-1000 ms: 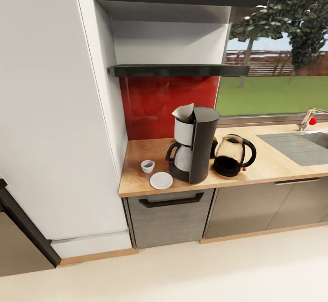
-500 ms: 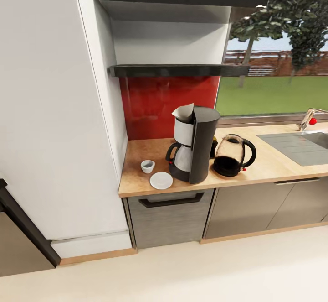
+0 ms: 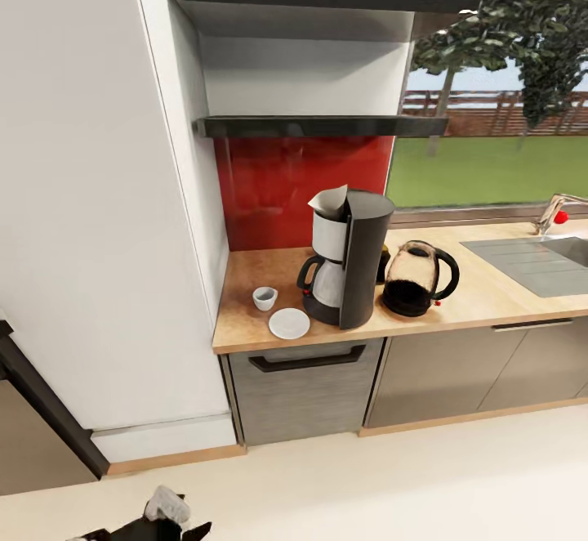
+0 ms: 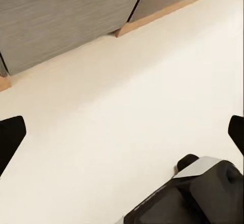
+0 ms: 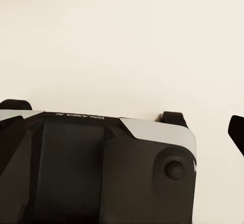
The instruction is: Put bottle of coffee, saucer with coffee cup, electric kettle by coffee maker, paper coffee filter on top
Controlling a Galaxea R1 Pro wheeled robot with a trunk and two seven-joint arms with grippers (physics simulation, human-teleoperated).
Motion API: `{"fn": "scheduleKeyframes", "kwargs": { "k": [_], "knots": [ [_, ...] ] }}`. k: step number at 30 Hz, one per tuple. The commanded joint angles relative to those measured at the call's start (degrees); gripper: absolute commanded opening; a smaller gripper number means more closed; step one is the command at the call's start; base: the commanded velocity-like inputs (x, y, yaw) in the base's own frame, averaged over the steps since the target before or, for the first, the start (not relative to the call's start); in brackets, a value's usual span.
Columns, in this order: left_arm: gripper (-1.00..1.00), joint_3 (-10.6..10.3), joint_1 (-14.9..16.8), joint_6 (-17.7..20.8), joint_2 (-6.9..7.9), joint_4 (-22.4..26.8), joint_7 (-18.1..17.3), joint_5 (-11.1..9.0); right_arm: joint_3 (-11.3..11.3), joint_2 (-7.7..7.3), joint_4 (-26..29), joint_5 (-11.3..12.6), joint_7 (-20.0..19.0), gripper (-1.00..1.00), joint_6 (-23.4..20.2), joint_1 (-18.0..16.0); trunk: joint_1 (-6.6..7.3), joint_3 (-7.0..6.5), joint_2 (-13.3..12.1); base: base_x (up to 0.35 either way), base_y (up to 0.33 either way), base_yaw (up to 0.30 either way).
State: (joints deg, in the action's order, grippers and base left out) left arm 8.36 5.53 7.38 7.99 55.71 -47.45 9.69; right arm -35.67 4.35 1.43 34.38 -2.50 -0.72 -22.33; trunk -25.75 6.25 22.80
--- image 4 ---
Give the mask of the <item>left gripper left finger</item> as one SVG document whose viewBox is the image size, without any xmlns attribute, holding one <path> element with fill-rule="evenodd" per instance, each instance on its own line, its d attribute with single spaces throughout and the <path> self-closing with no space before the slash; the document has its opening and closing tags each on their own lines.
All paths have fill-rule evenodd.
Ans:
<svg viewBox="0 0 244 224">
<path fill-rule="evenodd" d="M 0 121 L 0 176 L 26 136 L 23 116 Z"/>
</svg>

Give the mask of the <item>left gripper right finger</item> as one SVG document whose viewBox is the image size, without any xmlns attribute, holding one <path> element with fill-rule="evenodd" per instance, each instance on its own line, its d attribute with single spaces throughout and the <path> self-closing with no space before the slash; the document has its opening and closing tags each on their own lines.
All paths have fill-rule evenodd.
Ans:
<svg viewBox="0 0 244 224">
<path fill-rule="evenodd" d="M 229 122 L 228 135 L 244 156 L 244 117 L 232 115 Z"/>
</svg>

